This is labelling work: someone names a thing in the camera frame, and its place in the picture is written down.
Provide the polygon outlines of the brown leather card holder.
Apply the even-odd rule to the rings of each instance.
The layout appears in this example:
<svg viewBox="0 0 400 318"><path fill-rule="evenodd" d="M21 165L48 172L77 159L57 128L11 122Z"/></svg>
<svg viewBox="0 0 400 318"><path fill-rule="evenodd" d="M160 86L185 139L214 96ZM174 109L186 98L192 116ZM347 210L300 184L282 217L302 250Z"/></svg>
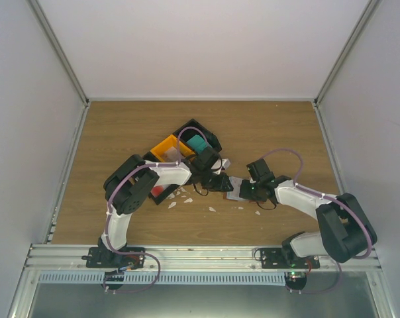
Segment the brown leather card holder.
<svg viewBox="0 0 400 318"><path fill-rule="evenodd" d="M252 195L254 182L251 179L231 176L229 181L233 190L225 193L225 199L250 203L255 202Z"/></svg>

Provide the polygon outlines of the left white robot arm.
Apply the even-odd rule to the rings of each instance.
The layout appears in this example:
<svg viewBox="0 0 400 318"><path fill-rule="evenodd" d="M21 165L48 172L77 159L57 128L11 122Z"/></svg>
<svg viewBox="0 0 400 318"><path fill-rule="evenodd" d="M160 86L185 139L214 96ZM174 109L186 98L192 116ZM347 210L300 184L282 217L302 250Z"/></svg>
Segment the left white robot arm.
<svg viewBox="0 0 400 318"><path fill-rule="evenodd" d="M132 214L140 208L156 186L200 184L210 192L229 192L234 188L223 172L226 161L218 154L202 158L190 156L175 162L151 162L132 155L103 184L107 200L107 219L101 235L106 246L101 259L111 268L125 259L126 233Z"/></svg>

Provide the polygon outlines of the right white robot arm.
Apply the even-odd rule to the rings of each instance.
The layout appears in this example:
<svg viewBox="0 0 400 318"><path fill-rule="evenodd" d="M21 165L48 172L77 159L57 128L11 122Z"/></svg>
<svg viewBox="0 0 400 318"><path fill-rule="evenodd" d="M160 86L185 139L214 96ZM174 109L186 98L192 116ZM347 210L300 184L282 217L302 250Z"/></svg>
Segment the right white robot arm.
<svg viewBox="0 0 400 318"><path fill-rule="evenodd" d="M282 176L268 183L242 180L237 197L292 207L315 219L319 231L298 233L283 241L281 260L296 268L307 256L329 256L338 263L367 258L377 235L356 197L350 193L330 195Z"/></svg>

